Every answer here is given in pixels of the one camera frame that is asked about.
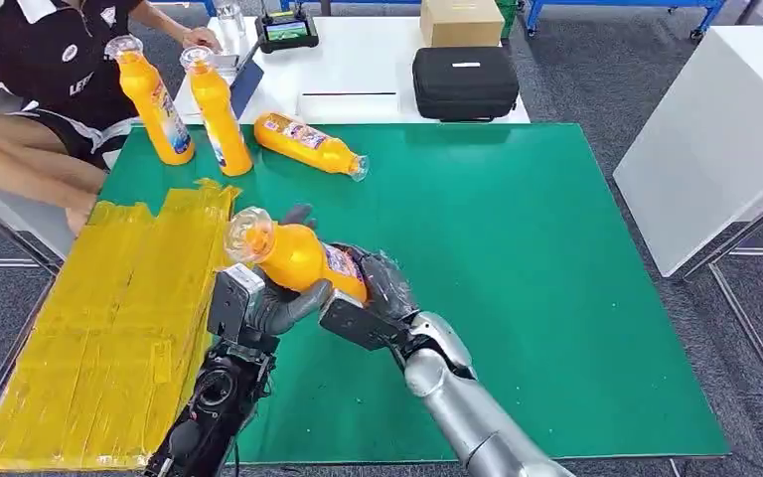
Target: white collar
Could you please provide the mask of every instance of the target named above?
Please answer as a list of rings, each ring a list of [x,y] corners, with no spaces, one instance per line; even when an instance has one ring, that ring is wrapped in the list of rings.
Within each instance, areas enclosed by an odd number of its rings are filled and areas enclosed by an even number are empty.
[[[51,0],[16,0],[16,2],[19,3],[19,8],[22,9],[22,13],[30,24],[37,23],[57,11],[57,6]]]

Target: green mat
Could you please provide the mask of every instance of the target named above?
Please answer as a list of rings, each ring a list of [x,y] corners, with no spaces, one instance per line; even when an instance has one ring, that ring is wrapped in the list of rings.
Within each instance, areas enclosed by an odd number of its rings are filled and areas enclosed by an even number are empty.
[[[485,386],[554,457],[715,455],[718,424],[576,125],[388,124],[321,129],[370,156],[362,183],[247,143],[227,180],[205,133],[185,166],[135,130],[100,198],[146,202],[211,177],[237,209],[310,203],[318,235],[383,249],[472,352]],[[243,462],[451,460],[385,351],[310,317],[283,337],[273,395],[239,438]]]

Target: yellow tape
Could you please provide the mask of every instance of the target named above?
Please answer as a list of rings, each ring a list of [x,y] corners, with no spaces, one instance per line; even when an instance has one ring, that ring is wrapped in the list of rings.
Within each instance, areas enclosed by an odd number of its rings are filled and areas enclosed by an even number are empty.
[[[143,466],[191,394],[237,189],[99,203],[0,402],[0,471]]]

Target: black case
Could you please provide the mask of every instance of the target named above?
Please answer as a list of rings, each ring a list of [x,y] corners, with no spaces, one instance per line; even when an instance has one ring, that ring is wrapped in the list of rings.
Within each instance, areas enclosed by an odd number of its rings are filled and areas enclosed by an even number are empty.
[[[489,121],[516,107],[519,81],[501,47],[421,48],[413,89],[423,117]]]

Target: orange bottle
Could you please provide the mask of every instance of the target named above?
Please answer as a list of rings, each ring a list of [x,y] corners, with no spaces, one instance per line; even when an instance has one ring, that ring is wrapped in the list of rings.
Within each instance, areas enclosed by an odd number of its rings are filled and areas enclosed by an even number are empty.
[[[159,159],[178,166],[192,159],[195,144],[174,106],[159,72],[144,58],[142,42],[132,35],[106,44],[107,55],[118,61],[121,89],[133,101]]]
[[[269,112],[255,120],[255,140],[262,146],[331,174],[341,173],[361,181],[367,176],[367,156],[354,153],[337,137]]]
[[[232,259],[257,263],[271,280],[304,291],[320,278],[362,303],[367,289],[358,266],[344,251],[320,242],[301,224],[280,225],[264,209],[248,207],[229,223],[224,246]]]
[[[180,63],[189,73],[192,94],[221,172],[240,176],[249,171],[252,160],[229,104],[229,86],[215,69],[215,54],[206,47],[189,47],[180,56]]]

